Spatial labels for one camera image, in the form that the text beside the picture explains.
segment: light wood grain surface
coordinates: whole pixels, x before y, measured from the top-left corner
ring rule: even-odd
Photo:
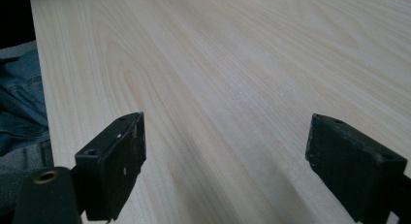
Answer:
[[[314,112],[411,159],[411,0],[32,8],[56,165],[145,113],[147,161],[115,223],[353,223],[304,159]]]

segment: denim jeans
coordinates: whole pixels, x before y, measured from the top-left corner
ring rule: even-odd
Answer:
[[[25,178],[52,166],[38,53],[0,59],[0,223],[10,222]]]
[[[0,66],[0,156],[49,139],[36,50]]]

